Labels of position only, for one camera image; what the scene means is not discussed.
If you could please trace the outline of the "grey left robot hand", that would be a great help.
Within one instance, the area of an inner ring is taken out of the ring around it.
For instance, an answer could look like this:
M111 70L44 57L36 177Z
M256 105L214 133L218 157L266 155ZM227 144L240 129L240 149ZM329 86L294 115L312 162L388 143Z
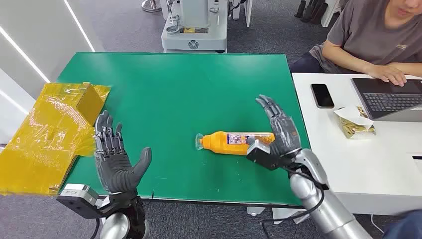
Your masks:
M113 117L104 110L96 119L94 152L96 169L103 188L109 192L136 192L152 161L152 149L143 148L139 161L132 166L124 147L122 124L113 128Z

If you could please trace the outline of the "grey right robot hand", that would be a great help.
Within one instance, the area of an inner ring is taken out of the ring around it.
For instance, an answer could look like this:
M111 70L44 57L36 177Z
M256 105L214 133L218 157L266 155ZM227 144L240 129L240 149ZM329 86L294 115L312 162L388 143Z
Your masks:
M275 137L274 141L269 144L270 153L258 153L257 156L253 152L247 155L247 159L253 161L258 158L262 159L280 159L286 164L295 161L295 157L301 150L300 136L294 121L290 116L284 113L282 108L269 96L260 94L255 101L261 105L272 129Z

